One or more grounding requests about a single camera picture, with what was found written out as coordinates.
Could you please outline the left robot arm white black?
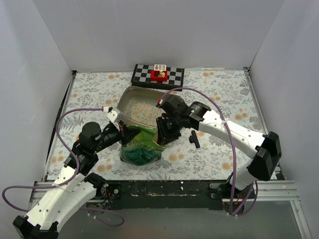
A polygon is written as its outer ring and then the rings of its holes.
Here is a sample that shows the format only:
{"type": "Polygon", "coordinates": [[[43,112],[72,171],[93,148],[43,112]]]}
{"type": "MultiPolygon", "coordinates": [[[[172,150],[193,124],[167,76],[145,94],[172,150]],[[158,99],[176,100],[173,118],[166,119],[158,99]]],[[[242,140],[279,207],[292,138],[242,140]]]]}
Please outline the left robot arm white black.
{"type": "Polygon", "coordinates": [[[105,196],[106,181],[91,172],[98,162],[97,153],[117,142],[126,145],[139,133],[124,123],[119,128],[109,123],[104,129],[96,122],[86,123],[53,188],[25,216],[14,219],[18,234],[23,239],[56,239],[65,223],[88,200],[105,196]]]}

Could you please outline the green litter bag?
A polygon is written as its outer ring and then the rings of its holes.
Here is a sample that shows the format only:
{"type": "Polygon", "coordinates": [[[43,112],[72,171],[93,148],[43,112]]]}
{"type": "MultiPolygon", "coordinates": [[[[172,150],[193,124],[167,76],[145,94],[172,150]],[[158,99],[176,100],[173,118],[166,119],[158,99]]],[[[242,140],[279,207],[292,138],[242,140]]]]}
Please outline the green litter bag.
{"type": "Polygon", "coordinates": [[[120,149],[120,160],[142,166],[161,160],[165,146],[157,144],[158,131],[154,128],[140,125],[129,125],[129,129],[138,129],[137,134],[126,146],[120,149]]]}

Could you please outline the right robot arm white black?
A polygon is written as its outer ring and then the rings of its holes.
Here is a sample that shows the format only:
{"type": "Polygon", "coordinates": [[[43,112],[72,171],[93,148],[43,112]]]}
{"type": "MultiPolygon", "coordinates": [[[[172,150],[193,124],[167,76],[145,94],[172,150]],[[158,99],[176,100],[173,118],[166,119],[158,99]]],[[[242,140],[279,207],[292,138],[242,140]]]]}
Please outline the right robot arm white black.
{"type": "Polygon", "coordinates": [[[175,95],[159,99],[157,108],[164,111],[157,118],[158,144],[166,145],[177,140],[180,130],[192,128],[213,135],[244,152],[250,160],[231,173],[226,183],[213,188],[212,193],[223,198],[237,198],[253,182],[269,181],[282,156],[279,136],[270,131],[267,134],[244,128],[232,121],[225,122],[218,113],[200,102],[188,106],[175,95]]]}

